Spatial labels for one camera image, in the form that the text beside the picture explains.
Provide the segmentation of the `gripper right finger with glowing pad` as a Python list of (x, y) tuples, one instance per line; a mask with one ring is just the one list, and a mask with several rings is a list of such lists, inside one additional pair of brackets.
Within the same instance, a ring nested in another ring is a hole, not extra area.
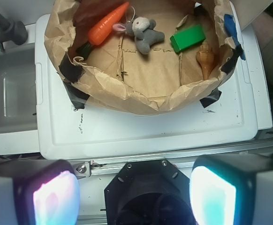
[(273, 154), (199, 156), (190, 204), (200, 225), (273, 225)]

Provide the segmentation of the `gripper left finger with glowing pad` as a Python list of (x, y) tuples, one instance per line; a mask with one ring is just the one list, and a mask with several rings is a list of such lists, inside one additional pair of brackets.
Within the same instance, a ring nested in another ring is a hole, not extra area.
[(74, 225), (79, 208), (68, 161), (0, 159), (0, 225)]

